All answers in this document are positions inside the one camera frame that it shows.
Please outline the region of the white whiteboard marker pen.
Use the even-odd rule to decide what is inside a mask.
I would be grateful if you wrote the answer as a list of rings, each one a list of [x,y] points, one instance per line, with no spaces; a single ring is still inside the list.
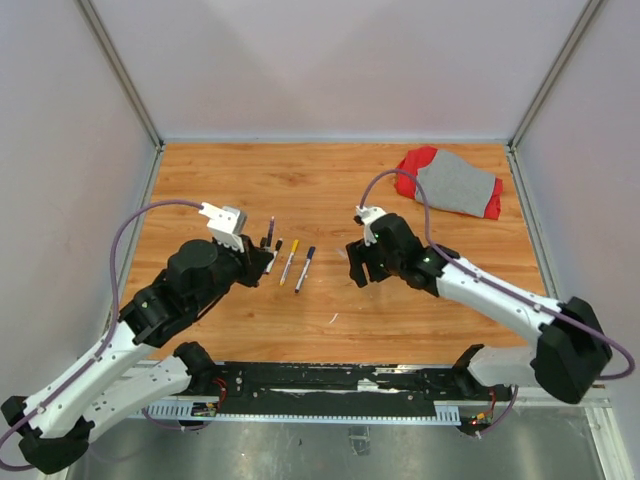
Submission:
[[[271,273],[271,271],[272,271],[272,269],[274,267],[274,264],[276,262],[276,259],[277,259],[278,255],[279,255],[279,252],[281,250],[282,244],[283,244],[283,239],[282,238],[278,238],[278,240],[276,241],[275,247],[274,247],[274,249],[272,251],[272,259],[270,260],[270,262],[268,263],[267,267],[265,268],[265,271],[264,271],[265,274],[268,275],[268,274]]]

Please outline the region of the white blue marker pen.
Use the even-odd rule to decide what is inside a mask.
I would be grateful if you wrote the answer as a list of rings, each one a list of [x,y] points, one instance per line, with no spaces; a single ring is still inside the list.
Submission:
[[[307,255],[306,255],[306,258],[305,258],[305,263],[303,265],[303,268],[301,270],[301,273],[299,275],[299,278],[298,278],[298,280],[296,282],[296,285],[295,285],[295,288],[294,288],[294,293],[295,294],[298,294],[302,289],[302,286],[304,284],[305,278],[306,278],[306,276],[308,274],[308,271],[310,269],[310,265],[311,265],[311,262],[312,262],[312,259],[313,259],[315,251],[316,251],[316,247],[315,246],[310,246],[308,251],[307,251]]]

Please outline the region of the purple marker pen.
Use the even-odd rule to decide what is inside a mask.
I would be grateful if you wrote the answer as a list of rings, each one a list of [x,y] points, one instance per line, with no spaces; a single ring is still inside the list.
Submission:
[[[274,230],[275,230],[275,217],[272,216],[269,220],[269,226],[268,226],[268,230],[267,230],[267,235],[265,237],[265,242],[264,242],[264,246],[267,248],[270,248],[273,242],[273,236],[274,236]]]

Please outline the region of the white marker yellow end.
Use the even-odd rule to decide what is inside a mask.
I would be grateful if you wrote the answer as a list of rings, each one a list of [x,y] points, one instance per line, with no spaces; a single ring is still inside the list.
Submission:
[[[293,243],[292,243],[289,255],[288,255],[287,260],[285,262],[284,269],[283,269],[282,275],[280,277],[279,286],[284,286],[285,283],[286,283],[286,280],[287,280],[289,272],[291,270],[291,267],[292,267],[292,264],[293,264],[293,261],[294,261],[294,257],[295,257],[295,254],[296,254],[297,250],[298,250],[298,247],[299,247],[299,239],[295,239],[293,241]]]

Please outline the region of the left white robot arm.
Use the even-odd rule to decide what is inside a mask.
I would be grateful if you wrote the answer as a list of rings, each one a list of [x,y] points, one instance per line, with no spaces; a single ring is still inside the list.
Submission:
[[[150,371],[122,375],[213,308],[231,287],[258,285],[271,252],[241,238],[234,251],[214,241],[190,240],[169,257],[154,281],[120,310],[114,333],[105,334],[64,374],[29,397],[1,406],[20,434],[28,466],[59,472],[119,422],[156,400],[189,392],[200,396],[214,383],[214,363],[196,342],[182,344]]]

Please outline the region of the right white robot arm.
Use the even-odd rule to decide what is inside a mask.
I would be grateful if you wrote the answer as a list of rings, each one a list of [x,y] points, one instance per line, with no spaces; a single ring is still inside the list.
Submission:
[[[456,251],[425,246],[407,222],[379,207],[357,208],[363,237],[346,250],[350,278],[358,287],[398,277],[409,287],[469,307],[509,328],[524,347],[476,345],[453,375],[455,392],[474,400],[496,385],[538,386],[555,399],[578,404],[612,357],[592,306],[515,287]]]

